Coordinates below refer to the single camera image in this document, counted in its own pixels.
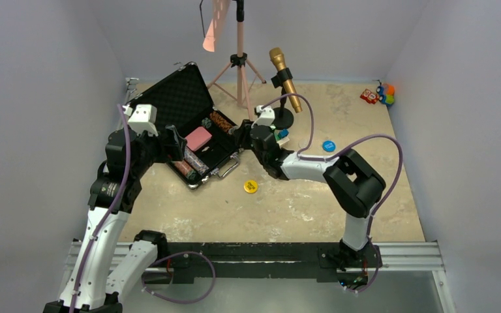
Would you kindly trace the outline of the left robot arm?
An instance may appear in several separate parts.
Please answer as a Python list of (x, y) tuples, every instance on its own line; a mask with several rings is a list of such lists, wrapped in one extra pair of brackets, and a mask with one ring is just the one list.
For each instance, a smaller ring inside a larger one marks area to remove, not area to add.
[(165, 235), (143, 231), (135, 255), (111, 270), (119, 236), (142, 186), (140, 179), (155, 163), (182, 160), (187, 141), (173, 125), (154, 131), (126, 126), (108, 136), (106, 159), (90, 188), (87, 225), (80, 254), (58, 300), (45, 312), (122, 312), (128, 293), (149, 265), (168, 260)]

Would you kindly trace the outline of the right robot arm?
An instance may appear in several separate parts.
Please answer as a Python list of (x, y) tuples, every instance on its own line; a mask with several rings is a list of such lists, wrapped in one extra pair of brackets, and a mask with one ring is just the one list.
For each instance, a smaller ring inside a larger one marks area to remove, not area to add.
[(254, 153), (272, 178), (314, 181), (329, 187), (346, 213), (346, 221), (339, 252), (327, 255), (328, 260), (341, 270), (356, 264), (380, 266), (380, 253), (369, 233), (386, 182), (357, 151), (349, 149), (334, 158), (300, 155), (281, 147), (271, 127), (255, 126), (249, 120), (230, 129), (229, 134), (238, 147)]

